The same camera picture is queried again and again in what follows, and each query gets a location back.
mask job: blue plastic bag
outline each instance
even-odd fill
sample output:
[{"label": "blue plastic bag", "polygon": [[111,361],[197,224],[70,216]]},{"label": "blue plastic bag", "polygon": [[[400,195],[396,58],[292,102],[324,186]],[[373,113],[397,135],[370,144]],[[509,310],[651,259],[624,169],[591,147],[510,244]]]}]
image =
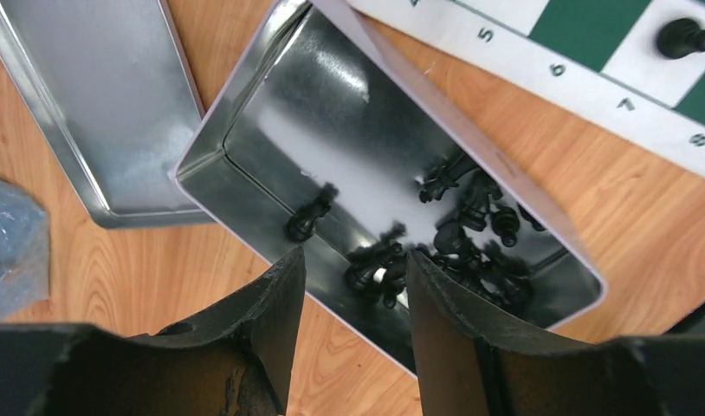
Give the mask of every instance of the blue plastic bag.
[{"label": "blue plastic bag", "polygon": [[49,295],[49,220],[0,181],[0,320]]}]

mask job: printed number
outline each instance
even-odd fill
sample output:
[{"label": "printed number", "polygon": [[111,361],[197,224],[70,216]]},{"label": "printed number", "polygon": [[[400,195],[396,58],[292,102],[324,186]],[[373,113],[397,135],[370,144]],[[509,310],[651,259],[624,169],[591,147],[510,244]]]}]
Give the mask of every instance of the printed number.
[{"label": "printed number", "polygon": [[628,109],[628,111],[633,111],[636,109],[636,106],[633,105],[633,102],[628,99],[628,98],[623,98],[620,103],[618,104],[618,108],[625,107]]},{"label": "printed number", "polygon": [[562,76],[564,74],[564,71],[566,71],[566,68],[564,68],[564,65],[555,65],[551,64],[549,65],[549,69],[552,70],[552,75],[554,76]]},{"label": "printed number", "polygon": [[482,28],[477,34],[477,37],[481,38],[485,43],[493,40],[493,30]]},{"label": "printed number", "polygon": [[694,136],[689,139],[689,143],[697,146],[697,147],[702,147],[705,145],[705,134],[695,134]]}]

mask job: black plastic object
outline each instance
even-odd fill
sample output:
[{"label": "black plastic object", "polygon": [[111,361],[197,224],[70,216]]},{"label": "black plastic object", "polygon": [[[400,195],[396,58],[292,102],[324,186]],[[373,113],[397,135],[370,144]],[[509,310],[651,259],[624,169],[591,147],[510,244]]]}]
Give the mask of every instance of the black plastic object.
[{"label": "black plastic object", "polygon": [[389,267],[393,260],[403,252],[404,247],[400,243],[391,243],[391,245],[375,251],[368,258],[351,264],[345,270],[347,286],[357,292],[371,291],[375,283],[373,275],[376,271]]},{"label": "black plastic object", "polygon": [[485,289],[482,284],[482,272],[483,270],[468,270],[463,272],[462,281],[460,284],[475,293],[487,302],[490,302],[497,306],[498,308],[506,308],[508,305],[504,302],[503,296],[500,294],[494,294],[489,290]]},{"label": "black plastic object", "polygon": [[425,416],[705,415],[705,335],[590,345],[485,302],[418,253],[407,276]]},{"label": "black plastic object", "polygon": [[705,334],[705,303],[677,322],[667,334]]},{"label": "black plastic object", "polygon": [[483,263],[481,279],[498,288],[505,310],[518,315],[534,297],[528,264],[522,258],[504,254],[495,241],[485,244],[482,253],[488,261]]},{"label": "black plastic object", "polygon": [[515,247],[518,244],[516,233],[521,228],[521,221],[513,208],[499,205],[498,211],[490,214],[490,228],[501,238],[504,247]]},{"label": "black plastic object", "polygon": [[443,271],[447,276],[449,276],[452,280],[457,283],[462,283],[464,276],[462,275],[460,269],[457,267],[456,262],[453,261],[451,258],[437,253],[433,256],[430,256],[429,259],[434,262],[434,264],[436,264],[437,267],[441,271]]},{"label": "black plastic object", "polygon": [[503,192],[490,175],[478,169],[470,180],[469,188],[457,206],[455,221],[471,230],[481,232],[488,225],[491,201],[503,198]]},{"label": "black plastic object", "polygon": [[465,152],[458,150],[424,181],[422,190],[419,193],[419,200],[424,203],[430,202],[432,199],[441,200],[442,195],[448,189],[459,186],[457,184],[459,178],[464,176],[465,173],[479,168],[475,161]]},{"label": "black plastic object", "polygon": [[458,263],[468,269],[476,270],[482,264],[480,250],[459,224],[447,223],[440,227],[434,236],[434,248],[440,254],[457,255]]},{"label": "black plastic object", "polygon": [[0,325],[0,415],[285,413],[305,279],[299,248],[154,336]]},{"label": "black plastic object", "polygon": [[524,220],[526,220],[528,223],[531,223],[531,228],[533,228],[534,230],[536,230],[536,231],[545,231],[546,230],[546,228],[543,225],[541,225],[541,223],[539,221],[537,221],[536,218],[534,218],[531,215],[531,212],[526,211],[526,209],[524,207],[518,205],[518,212],[520,213],[521,217]]},{"label": "black plastic object", "polygon": [[368,247],[360,247],[351,253],[347,254],[347,259],[350,263],[359,263],[363,260],[370,258],[376,251],[381,250],[385,247],[396,242],[401,237],[406,235],[406,226],[394,222],[391,228],[379,235],[377,243]]},{"label": "black plastic object", "polygon": [[669,22],[658,31],[656,48],[669,59],[705,52],[705,29],[686,17]]},{"label": "black plastic object", "polygon": [[396,296],[406,289],[406,256],[396,257],[385,270],[380,282],[383,306],[388,309],[396,307]]},{"label": "black plastic object", "polygon": [[320,194],[310,204],[302,206],[286,222],[284,234],[294,243],[304,243],[314,235],[314,226],[332,209],[338,191],[332,185],[322,187]]}]

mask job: wood grain surface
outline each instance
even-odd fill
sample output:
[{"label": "wood grain surface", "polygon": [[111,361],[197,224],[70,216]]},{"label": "wood grain surface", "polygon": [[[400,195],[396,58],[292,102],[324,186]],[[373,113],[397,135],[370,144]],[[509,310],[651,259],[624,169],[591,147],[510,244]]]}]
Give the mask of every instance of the wood grain surface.
[{"label": "wood grain surface", "polygon": [[[208,107],[269,0],[170,1]],[[610,284],[560,328],[584,341],[664,331],[705,300],[705,180],[478,68],[376,28],[556,198]],[[93,224],[0,62],[0,178],[50,216],[50,299],[10,319],[155,332],[268,266],[219,225],[106,231]],[[417,414],[416,381],[307,299],[289,414]]]}]

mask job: open tin box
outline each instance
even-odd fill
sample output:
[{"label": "open tin box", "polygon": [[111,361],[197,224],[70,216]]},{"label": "open tin box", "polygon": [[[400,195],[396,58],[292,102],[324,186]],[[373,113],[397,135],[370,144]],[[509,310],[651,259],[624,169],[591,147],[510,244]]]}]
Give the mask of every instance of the open tin box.
[{"label": "open tin box", "polygon": [[172,175],[204,110],[166,0],[0,0],[0,58],[97,225],[210,221]]},{"label": "open tin box", "polygon": [[[462,151],[480,168],[423,203],[423,183]],[[198,206],[270,263],[297,245],[284,232],[290,217],[333,188],[331,208],[303,243],[307,292],[413,371],[405,292],[388,309],[343,276],[351,261],[369,258],[361,251],[403,228],[395,237],[405,249],[434,251],[437,228],[451,222],[467,184],[483,172],[503,194],[493,212],[518,204],[546,228],[536,231],[522,212],[517,244],[501,247],[530,270],[533,293],[516,315],[553,328],[598,304],[605,283],[568,217],[340,0],[272,7],[176,176]],[[468,229],[470,241],[500,242],[491,225]]]}]

